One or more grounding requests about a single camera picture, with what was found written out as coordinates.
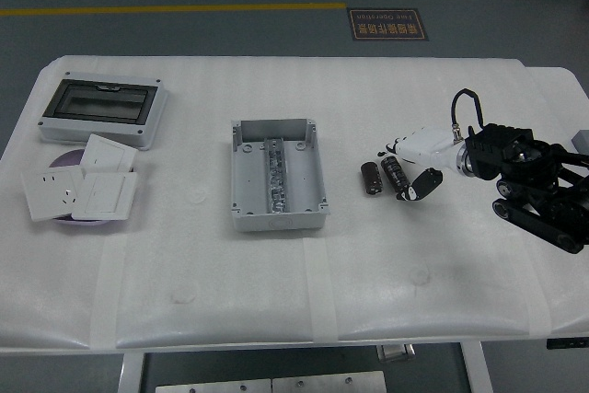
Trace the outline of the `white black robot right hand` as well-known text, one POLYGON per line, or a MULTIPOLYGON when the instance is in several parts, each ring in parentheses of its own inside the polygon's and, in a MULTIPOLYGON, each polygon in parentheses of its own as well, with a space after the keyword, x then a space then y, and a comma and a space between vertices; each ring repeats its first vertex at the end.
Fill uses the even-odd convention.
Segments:
POLYGON ((381 167, 401 201, 416 202, 424 199, 443 181, 444 168, 466 176, 466 143, 455 131, 422 128, 419 131, 397 139, 386 146, 381 167), (400 160, 424 167, 424 171, 410 181, 400 160))

